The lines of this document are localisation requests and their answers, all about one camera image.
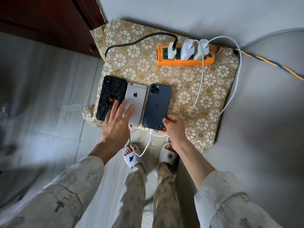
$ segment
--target black phone case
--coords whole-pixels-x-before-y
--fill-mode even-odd
[[[153,85],[159,86],[158,94],[151,93]],[[163,118],[167,115],[170,96],[170,86],[161,84],[150,85],[142,126],[154,130],[164,129]]]
[[[115,100],[121,104],[125,99],[127,81],[122,78],[105,76],[96,113],[97,120],[104,121],[108,111],[112,109]]]

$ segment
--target slide sandal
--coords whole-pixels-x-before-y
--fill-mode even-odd
[[[143,168],[144,170],[146,171],[146,165],[145,163],[143,162],[143,159],[142,157],[138,157],[136,154],[135,154],[135,151],[138,155],[140,155],[140,151],[139,151],[139,148],[136,144],[130,144],[130,145],[133,145],[136,147],[135,150],[133,150],[131,153],[128,153],[126,156],[125,156],[125,152],[127,150],[127,147],[124,149],[124,153],[123,153],[123,157],[124,157],[124,160],[125,162],[128,164],[128,166],[130,167],[130,169],[132,169],[132,167],[137,164],[137,163],[141,163],[143,165]]]
[[[166,149],[166,146],[169,144],[171,144],[171,142],[166,142],[162,147],[161,154],[159,156],[158,166],[157,166],[157,169],[155,170],[155,176],[157,176],[157,171],[159,169],[159,165],[162,162],[166,162],[166,163],[170,164],[172,167],[177,158],[178,154],[176,152]]]

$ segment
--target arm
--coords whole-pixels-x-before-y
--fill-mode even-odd
[[[231,172],[216,171],[187,140],[184,123],[175,115],[163,119],[162,133],[171,139],[196,188],[195,207],[201,227],[280,227],[259,205],[251,202]]]
[[[104,165],[130,137],[128,122],[134,105],[131,104],[123,117],[126,104],[124,101],[118,107],[118,102],[115,101],[105,118],[101,142],[88,157],[82,158],[57,176],[42,191],[21,205],[11,217],[1,220],[0,227],[75,227],[99,187]]]
[[[177,116],[168,114],[163,119],[165,129],[163,134],[169,136],[172,148],[182,159],[196,188],[198,189],[205,177],[215,171],[215,168],[203,157],[195,146],[187,139],[184,123]]]

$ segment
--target silver iphone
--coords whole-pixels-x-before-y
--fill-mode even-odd
[[[132,103],[134,104],[134,112],[129,120],[129,125],[139,125],[143,104],[145,103],[146,92],[147,87],[145,85],[133,82],[128,83],[125,95],[125,99],[127,99],[128,103],[126,105],[125,112]]]

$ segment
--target pajama pants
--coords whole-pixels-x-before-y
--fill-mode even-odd
[[[127,176],[117,205],[112,228],[141,227],[145,207],[147,176],[135,165]],[[174,177],[165,165],[158,170],[158,185],[153,198],[153,228],[182,227],[175,196]]]

